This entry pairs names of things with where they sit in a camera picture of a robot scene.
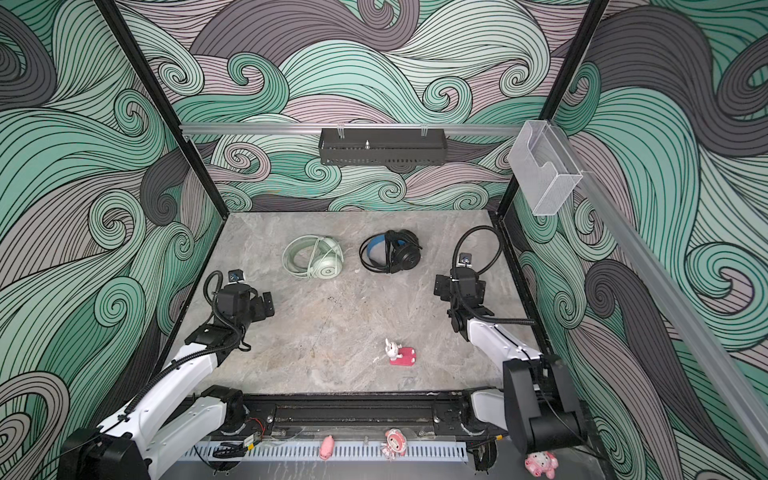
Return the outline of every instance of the black motor joint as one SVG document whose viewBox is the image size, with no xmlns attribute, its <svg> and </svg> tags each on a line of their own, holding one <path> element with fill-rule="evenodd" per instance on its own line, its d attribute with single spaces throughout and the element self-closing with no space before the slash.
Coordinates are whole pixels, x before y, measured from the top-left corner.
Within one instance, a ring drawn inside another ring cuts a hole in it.
<svg viewBox="0 0 768 480">
<path fill-rule="evenodd" d="M 259 292 L 243 281 L 242 270 L 231 270 L 227 274 L 230 283 L 221 286 L 221 281 L 215 286 L 213 297 L 210 298 L 210 281 L 220 272 L 213 272 L 205 282 L 204 295 L 215 315 L 213 322 L 205 322 L 192 332 L 184 343 L 199 343 L 207 349 L 220 348 L 232 344 L 233 336 L 239 333 L 240 345 L 225 348 L 217 352 L 217 360 L 221 364 L 229 356 L 232 350 L 238 348 L 243 351 L 250 350 L 250 345 L 242 341 L 251 323 L 260 322 L 275 314 L 275 306 L 272 301 L 272 293 Z"/>
<path fill-rule="evenodd" d="M 467 255 L 467 253 L 461 253 L 460 257 L 463 259 Z M 446 312 L 451 319 L 453 331 L 461 333 L 464 340 L 469 341 L 467 322 L 475 318 L 475 314 L 467 310 L 465 305 L 482 315 L 492 316 L 494 313 L 482 305 L 485 299 L 485 281 L 480 280 L 477 272 L 470 266 L 457 266 L 453 269 L 453 275 L 454 278 L 445 275 L 435 276 L 435 295 L 439 296 L 440 300 L 451 304 Z M 452 288 L 452 282 L 457 283 L 458 288 Z"/>
</svg>

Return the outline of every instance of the clear plastic holder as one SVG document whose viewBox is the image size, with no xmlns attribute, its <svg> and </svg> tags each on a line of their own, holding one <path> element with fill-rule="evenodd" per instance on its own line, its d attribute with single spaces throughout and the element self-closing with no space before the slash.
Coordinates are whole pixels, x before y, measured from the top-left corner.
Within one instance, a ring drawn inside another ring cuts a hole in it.
<svg viewBox="0 0 768 480">
<path fill-rule="evenodd" d="M 546 120 L 528 120 L 507 155 L 535 216 L 556 215 L 581 180 L 565 132 Z"/>
</svg>

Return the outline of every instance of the metal bar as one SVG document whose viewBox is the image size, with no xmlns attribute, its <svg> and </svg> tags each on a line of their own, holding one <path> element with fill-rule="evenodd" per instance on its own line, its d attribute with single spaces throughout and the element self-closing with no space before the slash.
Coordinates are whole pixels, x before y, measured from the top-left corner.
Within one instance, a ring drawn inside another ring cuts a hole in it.
<svg viewBox="0 0 768 480">
<path fill-rule="evenodd" d="M 198 122 L 181 124 L 185 136 L 190 135 L 320 135 L 324 128 L 415 128 L 420 131 L 442 129 L 446 135 L 479 135 L 514 137 L 522 125 L 490 124 L 306 124 L 277 122 Z"/>
<path fill-rule="evenodd" d="M 616 210 L 604 187 L 584 172 L 581 190 L 643 280 L 659 310 L 674 325 L 715 389 L 768 465 L 768 408 L 723 345 L 699 317 L 680 287 L 640 234 Z"/>
<path fill-rule="evenodd" d="M 512 280 L 515 282 L 515 288 L 518 291 L 520 302 L 525 309 L 525 316 L 536 322 L 535 325 L 531 326 L 531 329 L 533 330 L 534 338 L 536 338 L 538 349 L 546 355 L 551 355 L 553 353 L 552 346 L 549 343 L 547 333 L 544 330 L 544 324 L 538 314 L 536 302 L 534 301 L 531 291 L 528 289 L 528 283 L 523 276 L 523 270 L 520 267 L 518 256 L 515 255 L 515 249 L 512 248 L 512 242 L 509 240 L 507 228 L 499 215 L 491 211 L 488 212 L 488 215 L 491 218 L 491 225 L 502 233 L 502 238 L 504 239 L 502 251 L 504 252 L 504 258 L 507 261 L 507 268 L 509 268 L 509 272 L 512 274 Z"/>
<path fill-rule="evenodd" d="M 502 201 L 498 203 L 498 207 L 496 208 L 497 215 L 499 215 L 502 219 L 504 218 L 504 215 L 507 214 L 509 207 L 512 206 L 512 201 L 515 199 L 515 195 L 519 189 L 520 183 L 518 182 L 518 178 L 515 175 L 512 175 L 512 178 L 507 184 L 507 189 L 504 190 Z"/>
<path fill-rule="evenodd" d="M 227 218 L 229 209 L 227 209 L 224 199 L 221 197 L 216 185 L 214 185 L 214 181 L 210 178 L 210 175 L 205 168 L 205 164 L 203 163 L 203 159 L 200 158 L 194 145 L 187 141 L 182 135 L 181 130 L 179 129 L 181 123 L 179 117 L 165 97 L 160 83 L 157 81 L 154 73 L 152 73 L 152 69 L 150 68 L 149 63 L 147 63 L 144 54 L 141 53 L 139 44 L 136 42 L 136 38 L 131 34 L 131 30 L 125 23 L 125 19 L 123 18 L 123 15 L 121 15 L 120 10 L 118 10 L 118 6 L 115 4 L 114 0 L 95 0 L 95 2 L 99 11 L 101 11 L 101 15 L 107 22 L 107 25 L 112 30 L 112 35 L 117 39 L 125 56 L 136 71 L 136 75 L 147 89 L 149 98 L 152 100 L 152 103 L 154 103 L 154 106 L 160 113 L 163 121 L 176 139 L 176 143 L 179 145 L 181 152 L 189 162 L 192 170 L 194 170 L 197 178 L 203 184 L 203 188 L 208 193 L 208 196 L 214 202 L 214 206 L 216 207 L 216 210 L 218 210 L 219 215 L 221 215 L 222 218 Z"/>
<path fill-rule="evenodd" d="M 571 81 L 576 75 L 579 65 L 581 65 L 581 59 L 587 53 L 589 42 L 592 41 L 592 35 L 598 29 L 598 24 L 603 18 L 607 6 L 608 0 L 591 0 L 589 2 L 576 35 L 571 40 L 571 47 L 565 55 L 563 66 L 554 80 L 547 101 L 541 109 L 541 114 L 538 116 L 539 120 L 552 120 L 554 114 L 557 113 L 565 91 L 571 85 Z"/>
</svg>

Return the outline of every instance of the black headphones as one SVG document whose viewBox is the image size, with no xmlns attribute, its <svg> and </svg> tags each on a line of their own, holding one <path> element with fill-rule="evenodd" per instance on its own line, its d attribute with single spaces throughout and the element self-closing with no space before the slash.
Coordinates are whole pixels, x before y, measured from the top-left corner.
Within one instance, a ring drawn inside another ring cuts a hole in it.
<svg viewBox="0 0 768 480">
<path fill-rule="evenodd" d="M 370 263 L 367 263 L 362 254 L 376 237 L 384 236 L 384 245 L 386 251 L 386 265 L 375 261 L 370 258 Z M 360 245 L 359 255 L 360 262 L 366 268 L 366 270 L 374 273 L 396 273 L 400 270 L 410 270 L 414 266 L 419 264 L 419 260 L 422 259 L 421 246 L 419 245 L 419 238 L 410 230 L 387 230 L 385 233 L 377 233 L 366 238 L 362 245 Z"/>
</svg>

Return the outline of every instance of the white vented panel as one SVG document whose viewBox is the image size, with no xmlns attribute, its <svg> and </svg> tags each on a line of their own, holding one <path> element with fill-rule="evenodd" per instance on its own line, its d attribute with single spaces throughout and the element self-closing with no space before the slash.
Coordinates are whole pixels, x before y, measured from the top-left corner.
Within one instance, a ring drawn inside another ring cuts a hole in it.
<svg viewBox="0 0 768 480">
<path fill-rule="evenodd" d="M 260 443 L 241 458 L 214 458 L 213 452 L 221 442 L 200 442 L 197 451 L 209 462 L 322 462 L 319 441 L 285 441 Z M 184 453 L 179 462 L 199 462 L 194 449 Z M 385 462 L 381 442 L 336 442 L 333 456 L 328 462 Z M 467 462 L 464 442 L 411 442 L 408 450 L 397 462 Z"/>
</svg>

